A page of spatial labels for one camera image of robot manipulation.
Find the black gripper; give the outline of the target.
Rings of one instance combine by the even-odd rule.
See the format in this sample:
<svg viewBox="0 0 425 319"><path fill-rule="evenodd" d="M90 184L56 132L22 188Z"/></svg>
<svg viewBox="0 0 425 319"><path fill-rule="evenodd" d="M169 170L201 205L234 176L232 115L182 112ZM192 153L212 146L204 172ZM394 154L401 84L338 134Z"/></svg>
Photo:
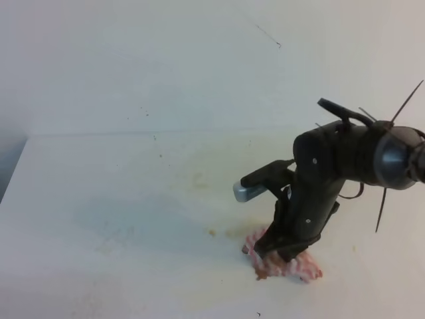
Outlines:
<svg viewBox="0 0 425 319"><path fill-rule="evenodd" d="M288 167L292 160L277 160L266 168L265 186L277 197L274 220L254 244L261 259L277 252L292 261L318 242L329 217L338 210L341 180L304 177Z"/></svg>

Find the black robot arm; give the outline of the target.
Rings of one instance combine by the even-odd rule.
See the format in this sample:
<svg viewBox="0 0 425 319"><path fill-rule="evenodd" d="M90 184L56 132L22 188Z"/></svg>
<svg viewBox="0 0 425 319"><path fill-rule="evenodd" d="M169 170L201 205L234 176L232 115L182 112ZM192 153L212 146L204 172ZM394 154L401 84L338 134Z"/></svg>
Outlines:
<svg viewBox="0 0 425 319"><path fill-rule="evenodd" d="M406 126L336 121L298 136L293 152L242 179L277 198L274 220L254 245L261 258L276 251L289 262L320 240L346 181L395 190L424 181L424 134Z"/></svg>

